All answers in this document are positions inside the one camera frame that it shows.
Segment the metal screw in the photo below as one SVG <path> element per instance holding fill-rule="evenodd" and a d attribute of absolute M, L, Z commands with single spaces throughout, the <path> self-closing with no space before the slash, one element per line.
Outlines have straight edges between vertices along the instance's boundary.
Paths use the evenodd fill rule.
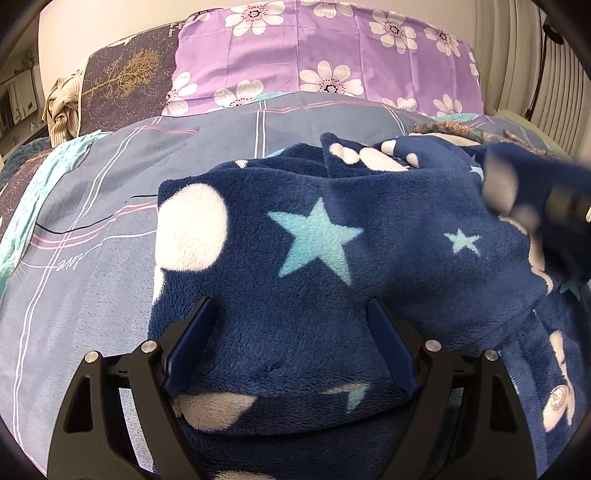
<path fill-rule="evenodd" d="M 484 352 L 484 357 L 491 362 L 496 362 L 499 359 L 499 354 L 494 350 L 487 350 Z"/>
<path fill-rule="evenodd" d="M 425 348 L 430 352 L 438 352 L 441 350 L 441 344 L 437 340 L 427 340 L 425 342 Z"/>
<path fill-rule="evenodd" d="M 86 363 L 88 363 L 88 364 L 91 364 L 92 362 L 96 362 L 98 359 L 99 359 L 99 352 L 95 352 L 95 351 L 88 352 L 84 356 L 84 360 L 86 360 Z"/>
<path fill-rule="evenodd" d="M 142 343 L 141 349 L 143 353 L 152 353 L 154 350 L 156 350 L 157 346 L 158 344 L 153 340 L 146 340 L 144 343 Z"/>

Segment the purple pillowcase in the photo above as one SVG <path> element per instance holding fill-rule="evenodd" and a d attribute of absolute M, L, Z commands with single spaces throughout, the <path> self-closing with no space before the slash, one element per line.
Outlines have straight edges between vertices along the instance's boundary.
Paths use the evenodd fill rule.
<path fill-rule="evenodd" d="M 483 113 L 469 45 L 424 22 L 354 4 L 260 2 L 190 16 L 163 115 L 276 92 L 327 91 L 426 115 Z"/>

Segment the pillow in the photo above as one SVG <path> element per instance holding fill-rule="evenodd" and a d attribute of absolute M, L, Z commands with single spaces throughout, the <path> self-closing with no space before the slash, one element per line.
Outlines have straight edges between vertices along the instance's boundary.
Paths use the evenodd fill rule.
<path fill-rule="evenodd" d="M 123 38 L 88 59 L 80 96 L 79 135 L 115 131 L 160 115 L 172 87 L 184 21 Z"/>
<path fill-rule="evenodd" d="M 538 135 L 544 141 L 544 143 L 546 144 L 546 147 L 548 147 L 548 149 L 550 149 L 551 151 L 553 151 L 554 153 L 556 153 L 562 157 L 566 157 L 566 158 L 569 157 L 569 154 L 566 153 L 565 150 L 560 145 L 558 145 L 558 143 L 556 143 L 554 140 L 552 140 L 548 135 L 546 135 L 544 132 L 542 132 L 542 130 L 540 130 L 533 123 L 528 122 L 525 118 L 523 118 L 522 116 L 519 116 L 517 113 L 511 112 L 509 110 L 499 110 L 495 116 L 498 118 L 506 118 L 507 120 L 511 120 L 512 122 L 515 122 L 517 125 L 520 125 L 524 128 L 527 128 L 528 130 L 531 130 L 533 133 Z"/>
<path fill-rule="evenodd" d="M 187 19 L 163 115 L 298 90 L 426 115 L 483 113 L 473 59 L 453 35 L 396 12 L 309 0 L 242 5 Z"/>

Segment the gold tree print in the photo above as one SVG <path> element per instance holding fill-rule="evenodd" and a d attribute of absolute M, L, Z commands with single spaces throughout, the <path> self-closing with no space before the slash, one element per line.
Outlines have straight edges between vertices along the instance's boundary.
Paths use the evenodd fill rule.
<path fill-rule="evenodd" d="M 138 85 L 147 85 L 152 78 L 158 63 L 160 62 L 160 53 L 156 50 L 138 50 L 121 68 L 121 56 L 113 60 L 104 69 L 105 76 L 102 79 L 96 79 L 92 82 L 92 88 L 82 92 L 82 96 L 90 94 L 88 101 L 96 90 L 104 89 L 105 98 L 125 98 Z"/>

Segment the white flower print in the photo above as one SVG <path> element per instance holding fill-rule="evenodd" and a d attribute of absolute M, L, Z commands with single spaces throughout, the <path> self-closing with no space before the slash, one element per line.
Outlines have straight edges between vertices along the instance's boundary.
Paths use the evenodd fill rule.
<path fill-rule="evenodd" d="M 480 73 L 478 72 L 478 67 L 476 67 L 476 60 L 474 59 L 474 54 L 470 52 L 468 54 L 472 63 L 470 64 L 470 73 L 474 75 L 474 77 L 478 77 L 476 79 L 476 83 L 480 85 Z"/>
<path fill-rule="evenodd" d="M 317 17 L 334 18 L 336 17 L 336 11 L 338 10 L 346 17 L 353 16 L 353 8 L 350 3 L 337 2 L 336 0 L 301 0 L 300 4 L 302 7 L 314 7 L 314 15 Z"/>
<path fill-rule="evenodd" d="M 417 38 L 414 28 L 402 25 L 406 20 L 404 15 L 388 12 L 388 18 L 386 18 L 384 12 L 374 10 L 372 16 L 375 22 L 369 22 L 369 26 L 373 33 L 383 34 L 380 40 L 384 47 L 390 48 L 396 45 L 396 49 L 400 54 L 405 53 L 407 48 L 409 50 L 417 49 L 417 42 L 413 40 L 413 38 Z"/>
<path fill-rule="evenodd" d="M 462 103 L 460 100 L 452 100 L 448 94 L 443 95 L 443 101 L 436 98 L 433 104 L 439 108 L 437 116 L 453 115 L 454 113 L 462 113 Z"/>
<path fill-rule="evenodd" d="M 437 49 L 441 53 L 450 56 L 453 52 L 456 57 L 462 55 L 457 47 L 459 45 L 457 38 L 451 33 L 447 33 L 445 30 L 441 30 L 440 28 L 427 27 L 425 28 L 425 35 L 429 40 L 437 42 Z"/>
<path fill-rule="evenodd" d="M 302 70 L 300 78 L 307 83 L 300 85 L 304 92 L 333 92 L 343 95 L 361 95 L 364 90 L 361 80 L 347 80 L 351 76 L 351 69 L 347 65 L 338 65 L 332 71 L 330 64 L 322 60 L 318 64 L 318 74 L 313 70 Z"/>
<path fill-rule="evenodd" d="M 407 110 L 409 112 L 414 112 L 417 109 L 417 101 L 414 98 L 402 98 L 398 97 L 396 99 L 396 104 L 385 97 L 382 97 L 382 103 L 386 105 L 393 106 L 394 108 L 400 108 L 402 110 Z"/>
<path fill-rule="evenodd" d="M 182 72 L 174 79 L 173 88 L 166 94 L 166 106 L 162 110 L 164 116 L 182 116 L 189 111 L 189 104 L 181 97 L 197 91 L 197 83 L 189 83 L 190 81 L 190 72 Z"/>
<path fill-rule="evenodd" d="M 269 25 L 281 25 L 283 17 L 279 14 L 285 10 L 283 2 L 258 2 L 255 4 L 231 7 L 234 13 L 226 17 L 226 26 L 234 27 L 232 35 L 241 37 L 252 27 L 252 33 L 263 35 Z"/>
<path fill-rule="evenodd" d="M 227 88 L 218 88 L 213 94 L 215 102 L 223 108 L 243 105 L 254 97 L 259 96 L 265 89 L 260 80 L 243 80 L 236 87 L 236 95 Z"/>

